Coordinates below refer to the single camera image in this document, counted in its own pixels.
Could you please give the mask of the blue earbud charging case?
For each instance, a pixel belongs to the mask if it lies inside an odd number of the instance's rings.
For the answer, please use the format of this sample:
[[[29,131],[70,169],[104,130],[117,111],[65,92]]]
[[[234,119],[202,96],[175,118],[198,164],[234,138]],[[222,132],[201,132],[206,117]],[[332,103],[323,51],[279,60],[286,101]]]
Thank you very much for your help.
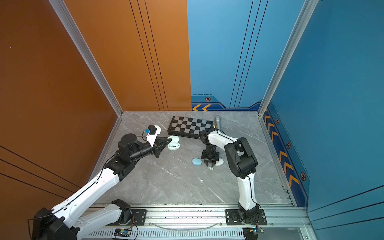
[[[194,158],[193,160],[192,160],[192,163],[193,163],[193,165],[194,166],[201,166],[202,165],[202,160],[201,159],[197,159],[197,158]]]

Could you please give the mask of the green earbud charging case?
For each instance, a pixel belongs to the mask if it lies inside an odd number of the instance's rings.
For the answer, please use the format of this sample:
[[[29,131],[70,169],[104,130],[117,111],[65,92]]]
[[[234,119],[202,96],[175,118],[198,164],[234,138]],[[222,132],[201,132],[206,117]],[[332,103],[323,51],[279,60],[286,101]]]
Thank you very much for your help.
[[[180,148],[180,138],[178,136],[169,136],[168,139],[171,139],[171,142],[168,144],[169,150],[178,150]]]

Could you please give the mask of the white earbud charging case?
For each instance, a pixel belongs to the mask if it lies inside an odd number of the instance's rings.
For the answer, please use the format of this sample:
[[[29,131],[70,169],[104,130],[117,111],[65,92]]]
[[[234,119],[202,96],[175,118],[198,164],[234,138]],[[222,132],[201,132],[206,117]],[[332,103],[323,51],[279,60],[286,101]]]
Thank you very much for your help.
[[[216,162],[215,166],[222,166],[223,164],[224,164],[224,160],[223,160],[223,159],[219,159],[219,160]]]

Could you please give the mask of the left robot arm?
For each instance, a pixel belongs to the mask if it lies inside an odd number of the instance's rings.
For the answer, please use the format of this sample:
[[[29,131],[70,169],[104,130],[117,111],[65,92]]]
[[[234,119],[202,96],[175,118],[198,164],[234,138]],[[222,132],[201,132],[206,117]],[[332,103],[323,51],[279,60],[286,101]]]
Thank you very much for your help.
[[[118,142],[118,150],[90,182],[51,210],[42,208],[35,214],[31,239],[81,240],[106,225],[129,223],[131,207],[122,200],[115,200],[87,216],[83,214],[104,193],[127,177],[140,159],[149,155],[158,158],[171,141],[153,134],[142,143],[135,134],[124,135]]]

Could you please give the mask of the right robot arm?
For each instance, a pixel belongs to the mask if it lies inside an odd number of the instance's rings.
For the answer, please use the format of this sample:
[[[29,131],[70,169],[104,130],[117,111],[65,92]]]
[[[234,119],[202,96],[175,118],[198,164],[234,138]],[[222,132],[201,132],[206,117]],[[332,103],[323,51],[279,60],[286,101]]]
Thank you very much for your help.
[[[219,161],[220,154],[216,148],[225,151],[229,168],[238,180],[240,219],[246,225],[251,224],[261,213],[261,207],[256,200],[254,181],[258,161],[248,140],[230,137],[214,128],[200,131],[199,137],[206,145],[202,161],[208,167],[213,167]]]

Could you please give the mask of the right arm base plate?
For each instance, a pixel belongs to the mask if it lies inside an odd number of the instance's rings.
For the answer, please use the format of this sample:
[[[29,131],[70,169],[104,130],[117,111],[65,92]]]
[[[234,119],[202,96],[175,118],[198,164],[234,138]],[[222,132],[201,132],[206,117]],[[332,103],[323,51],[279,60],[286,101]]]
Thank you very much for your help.
[[[260,225],[268,224],[267,217],[263,209],[252,209],[243,211],[240,209],[226,209],[226,223],[228,226],[236,225]]]

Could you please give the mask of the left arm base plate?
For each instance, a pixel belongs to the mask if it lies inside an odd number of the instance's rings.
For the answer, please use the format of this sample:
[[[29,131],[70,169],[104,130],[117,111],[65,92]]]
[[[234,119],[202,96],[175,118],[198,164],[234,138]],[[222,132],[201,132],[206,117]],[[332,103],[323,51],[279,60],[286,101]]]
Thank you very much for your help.
[[[147,210],[138,209],[130,210],[130,213],[124,213],[123,217],[120,217],[117,222],[108,224],[108,226],[144,226],[146,222]]]

